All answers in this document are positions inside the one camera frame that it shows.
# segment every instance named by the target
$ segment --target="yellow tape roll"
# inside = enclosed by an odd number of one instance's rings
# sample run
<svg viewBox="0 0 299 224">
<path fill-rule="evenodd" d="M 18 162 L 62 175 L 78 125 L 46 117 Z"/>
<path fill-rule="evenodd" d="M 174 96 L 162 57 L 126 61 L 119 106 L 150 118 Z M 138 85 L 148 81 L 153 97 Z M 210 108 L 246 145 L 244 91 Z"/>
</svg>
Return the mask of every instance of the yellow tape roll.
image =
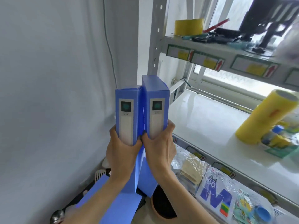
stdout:
<svg viewBox="0 0 299 224">
<path fill-rule="evenodd" d="M 192 36 L 202 34 L 204 19 L 176 20 L 174 34 L 179 36 Z"/>
<path fill-rule="evenodd" d="M 299 104 L 299 99 L 286 91 L 273 90 L 237 129 L 236 136 L 246 144 L 257 144 L 287 113 Z"/>
</svg>

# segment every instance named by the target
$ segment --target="bottle with blue cap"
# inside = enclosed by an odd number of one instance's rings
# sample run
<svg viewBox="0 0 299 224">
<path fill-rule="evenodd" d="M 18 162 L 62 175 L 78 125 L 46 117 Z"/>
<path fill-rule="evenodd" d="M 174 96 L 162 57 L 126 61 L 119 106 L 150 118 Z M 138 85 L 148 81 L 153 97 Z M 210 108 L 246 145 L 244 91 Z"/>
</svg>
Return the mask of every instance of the bottle with blue cap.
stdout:
<svg viewBox="0 0 299 224">
<path fill-rule="evenodd" d="M 273 129 L 271 131 L 269 131 L 268 133 L 266 133 L 263 137 L 262 137 L 262 143 L 265 145 L 268 145 L 270 143 L 270 141 L 278 134 L 280 134 L 283 131 L 284 127 L 281 125 L 276 125 L 275 127 L 273 127 Z"/>
</svg>

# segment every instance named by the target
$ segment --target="metal shelf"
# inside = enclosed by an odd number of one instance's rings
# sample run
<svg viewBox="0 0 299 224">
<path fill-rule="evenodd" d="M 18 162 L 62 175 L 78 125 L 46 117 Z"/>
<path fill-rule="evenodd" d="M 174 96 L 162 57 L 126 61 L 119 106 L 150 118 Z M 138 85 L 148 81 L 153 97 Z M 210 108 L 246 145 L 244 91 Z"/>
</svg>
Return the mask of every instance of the metal shelf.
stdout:
<svg viewBox="0 0 299 224">
<path fill-rule="evenodd" d="M 299 91 L 299 65 L 275 57 L 261 57 L 227 45 L 183 40 L 179 36 L 165 36 L 160 45 L 161 52 L 168 56 Z"/>
<path fill-rule="evenodd" d="M 239 141 L 235 131 L 249 114 L 185 90 L 169 107 L 174 142 L 272 202 L 299 215 L 299 166 Z"/>
</svg>

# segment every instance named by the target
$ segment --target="rainbow stripe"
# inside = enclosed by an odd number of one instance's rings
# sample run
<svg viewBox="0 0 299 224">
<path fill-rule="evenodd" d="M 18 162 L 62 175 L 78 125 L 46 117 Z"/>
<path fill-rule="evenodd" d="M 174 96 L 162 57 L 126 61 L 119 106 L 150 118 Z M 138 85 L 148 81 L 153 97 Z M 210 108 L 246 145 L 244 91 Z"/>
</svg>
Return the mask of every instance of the rainbow stripe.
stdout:
<svg viewBox="0 0 299 224">
<path fill-rule="evenodd" d="M 229 206 L 222 202 L 221 207 L 220 207 L 220 213 L 223 214 L 225 217 L 228 217 L 228 212 L 229 212 Z"/>
</svg>

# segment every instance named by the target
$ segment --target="white shelf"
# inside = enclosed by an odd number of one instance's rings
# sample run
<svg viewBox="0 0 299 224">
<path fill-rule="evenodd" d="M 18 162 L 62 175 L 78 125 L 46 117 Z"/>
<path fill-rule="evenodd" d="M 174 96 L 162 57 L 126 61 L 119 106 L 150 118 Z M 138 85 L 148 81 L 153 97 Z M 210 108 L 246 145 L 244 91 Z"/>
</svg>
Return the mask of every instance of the white shelf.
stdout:
<svg viewBox="0 0 299 224">
<path fill-rule="evenodd" d="M 167 54 L 169 45 L 170 45 L 170 47 L 172 47 L 172 52 L 169 52 Z M 288 79 L 288 77 L 290 76 L 290 73 L 293 72 L 293 70 L 299 69 L 299 65 L 295 65 L 293 63 L 288 63 L 286 61 L 281 61 L 276 58 L 261 57 L 260 55 L 254 55 L 254 54 L 245 52 L 243 50 L 236 50 L 227 45 L 204 44 L 204 43 L 193 42 L 193 41 L 189 41 L 189 40 L 183 40 L 181 37 L 178 37 L 178 36 L 163 37 L 161 40 L 161 52 L 166 53 L 168 56 L 173 56 L 173 57 L 178 58 L 177 52 L 178 52 L 179 48 L 177 48 L 177 50 L 174 50 L 173 46 L 171 46 L 171 45 L 180 46 L 181 48 L 186 48 L 187 52 L 188 52 L 188 50 L 195 50 L 198 52 L 204 52 L 211 56 L 215 56 L 215 57 L 219 58 L 219 60 L 220 59 L 225 60 L 224 64 L 221 67 L 221 70 L 232 72 L 232 73 L 235 73 L 238 75 L 242 75 L 242 76 L 256 79 L 259 81 L 263 81 L 266 83 L 274 84 L 276 86 L 284 87 L 284 88 L 287 88 L 287 89 L 290 89 L 293 91 L 299 91 L 299 72 L 294 71 L 294 74 L 292 75 L 292 77 L 290 77 Z M 249 57 L 250 60 L 244 61 L 244 59 L 240 59 L 240 56 L 237 56 L 237 55 L 242 55 L 242 57 L 244 57 L 244 56 Z M 239 64 L 235 63 L 236 57 L 238 57 L 238 60 L 242 60 L 241 62 L 239 61 L 240 62 Z M 188 59 L 190 61 L 192 59 L 192 56 L 189 55 Z M 194 58 L 191 62 L 198 62 L 199 60 L 202 61 L 202 58 L 199 58 L 197 61 Z M 249 74 L 249 73 L 244 72 L 248 69 L 247 66 L 249 66 L 246 64 L 253 63 L 253 65 L 254 65 L 254 61 L 256 61 L 256 65 L 264 64 L 263 65 L 264 67 L 268 66 L 268 68 L 265 67 L 267 69 L 265 71 L 265 73 L 264 74 L 261 73 L 263 76 L 257 76 L 254 74 Z M 271 72 L 269 72 L 268 70 L 270 67 L 273 66 L 273 64 L 277 68 L 271 74 Z M 244 67 L 244 69 L 243 69 L 244 71 L 234 69 L 237 66 L 238 66 L 237 69 Z"/>
<path fill-rule="evenodd" d="M 248 116 L 185 90 L 170 105 L 168 118 L 176 125 L 173 136 L 179 146 L 192 146 L 211 165 L 221 162 L 228 166 L 236 173 L 235 180 L 253 190 L 256 186 L 267 189 L 280 207 L 298 216 L 299 164 L 239 141 L 234 133 Z"/>
</svg>

